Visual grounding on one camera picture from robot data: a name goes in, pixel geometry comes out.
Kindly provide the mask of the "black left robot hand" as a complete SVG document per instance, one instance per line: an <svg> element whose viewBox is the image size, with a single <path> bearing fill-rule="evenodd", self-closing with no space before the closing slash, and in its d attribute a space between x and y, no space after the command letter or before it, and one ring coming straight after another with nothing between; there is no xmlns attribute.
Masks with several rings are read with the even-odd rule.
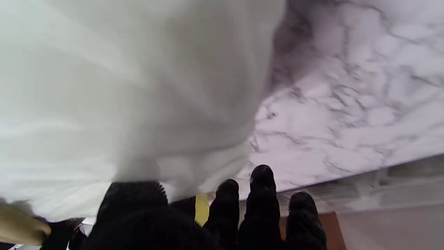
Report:
<svg viewBox="0 0 444 250"><path fill-rule="evenodd" d="M158 182L113 183L101 203L82 250L325 250L327 237L311 195L294 193L288 205L286 238L272 169L256 166L240 222L239 185L225 180L200 226L170 205Z"/></svg>

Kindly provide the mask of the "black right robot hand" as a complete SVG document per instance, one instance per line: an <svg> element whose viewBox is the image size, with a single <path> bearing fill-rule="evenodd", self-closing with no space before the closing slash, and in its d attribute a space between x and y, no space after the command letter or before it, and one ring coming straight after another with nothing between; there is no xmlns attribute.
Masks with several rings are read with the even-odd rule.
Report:
<svg viewBox="0 0 444 250"><path fill-rule="evenodd" d="M84 218L72 218L49 223L51 234L41 245L41 250L80 250L87 240L82 231Z"/></svg>

